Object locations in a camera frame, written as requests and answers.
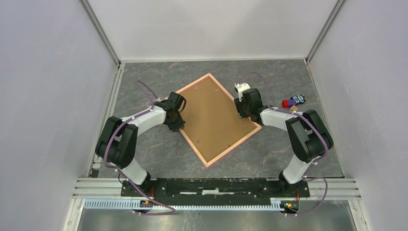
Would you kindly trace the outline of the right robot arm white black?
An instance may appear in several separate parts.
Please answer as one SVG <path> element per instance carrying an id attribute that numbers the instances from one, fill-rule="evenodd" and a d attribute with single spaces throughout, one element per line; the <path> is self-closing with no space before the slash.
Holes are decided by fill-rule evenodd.
<path id="1" fill-rule="evenodd" d="M 235 91 L 238 97 L 234 103 L 241 118 L 287 131 L 294 155 L 279 175 L 278 191 L 291 196 L 310 166 L 317 164 L 334 146 L 328 129 L 315 110 L 291 112 L 264 105 L 258 89 L 246 83 L 235 84 Z"/>

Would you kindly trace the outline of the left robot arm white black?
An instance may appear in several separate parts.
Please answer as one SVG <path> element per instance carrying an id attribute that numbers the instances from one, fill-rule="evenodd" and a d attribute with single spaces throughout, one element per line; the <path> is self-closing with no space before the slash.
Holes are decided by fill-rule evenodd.
<path id="1" fill-rule="evenodd" d="M 179 132 L 185 125 L 181 112 L 187 100 L 171 92 L 167 99 L 156 101 L 153 106 L 138 114 L 124 118 L 109 117 L 95 147 L 95 154 L 107 167 L 113 167 L 133 182 L 132 189 L 139 196 L 151 191 L 151 176 L 135 159 L 137 138 L 158 125 Z"/>

